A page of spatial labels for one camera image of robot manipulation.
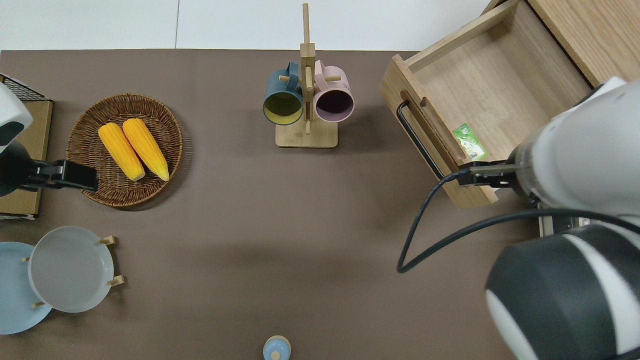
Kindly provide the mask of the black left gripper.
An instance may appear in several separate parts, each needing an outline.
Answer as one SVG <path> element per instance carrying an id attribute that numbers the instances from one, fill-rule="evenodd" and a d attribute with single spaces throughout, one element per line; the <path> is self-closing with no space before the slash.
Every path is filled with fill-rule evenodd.
<path id="1" fill-rule="evenodd" d="M 67 159 L 32 161 L 25 147 L 12 141 L 0 154 L 0 196 L 20 186 L 31 192 L 70 188 L 93 193 L 99 188 L 98 171 Z"/>

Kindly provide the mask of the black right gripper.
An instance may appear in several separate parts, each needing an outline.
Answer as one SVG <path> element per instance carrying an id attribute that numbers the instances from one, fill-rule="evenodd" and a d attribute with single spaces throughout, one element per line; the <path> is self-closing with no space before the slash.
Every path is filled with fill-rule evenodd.
<path id="1" fill-rule="evenodd" d="M 516 156 L 506 162 L 467 162 L 459 167 L 457 182 L 460 186 L 488 186 L 511 188 L 514 193 L 523 193 L 521 182 L 515 171 Z"/>

